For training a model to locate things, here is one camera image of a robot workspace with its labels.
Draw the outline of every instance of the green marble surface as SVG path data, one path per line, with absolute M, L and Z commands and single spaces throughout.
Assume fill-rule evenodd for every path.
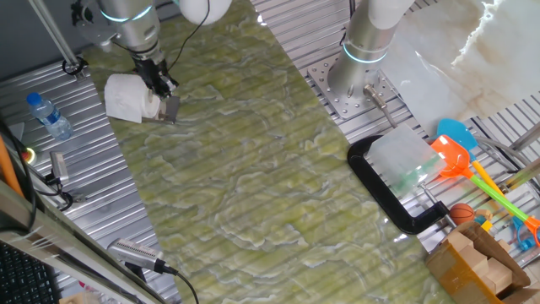
M 194 27 L 162 24 L 168 62 Z M 84 55 L 99 92 L 133 67 L 118 48 Z M 349 170 L 347 140 L 249 1 L 202 27 L 170 73 L 176 125 L 111 125 L 167 261 L 201 303 L 451 302 L 419 241 Z

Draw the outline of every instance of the keyboard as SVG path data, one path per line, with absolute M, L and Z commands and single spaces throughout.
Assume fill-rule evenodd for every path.
M 0 303 L 57 304 L 52 268 L 0 242 Z

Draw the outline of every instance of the basketball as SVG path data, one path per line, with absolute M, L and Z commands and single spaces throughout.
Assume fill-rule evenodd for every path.
M 450 208 L 450 217 L 456 225 L 460 225 L 469 220 L 474 220 L 474 210 L 464 203 L 455 204 Z

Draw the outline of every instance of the orange scoop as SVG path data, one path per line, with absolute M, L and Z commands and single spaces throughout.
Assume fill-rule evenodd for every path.
M 517 208 L 511 201 L 503 195 L 500 195 L 480 177 L 475 176 L 469 169 L 469 153 L 460 144 L 453 141 L 446 135 L 440 135 L 432 144 L 433 148 L 439 156 L 446 162 L 446 168 L 440 174 L 443 177 L 464 176 L 474 182 L 480 189 L 486 192 L 492 199 L 496 200 L 505 209 L 520 219 L 530 232 L 534 235 L 534 240 L 540 247 L 537 231 L 540 226 L 540 220 L 534 219 Z
M 432 144 L 433 148 L 446 162 L 446 168 L 440 172 L 443 177 L 464 176 L 470 179 L 474 174 L 469 169 L 469 153 L 460 144 L 446 135 L 440 135 Z

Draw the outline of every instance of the blue lid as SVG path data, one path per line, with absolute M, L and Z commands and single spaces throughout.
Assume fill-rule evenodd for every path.
M 32 106 L 39 105 L 41 103 L 41 95 L 35 92 L 30 93 L 28 94 L 28 96 L 26 96 L 26 102 L 28 102 Z

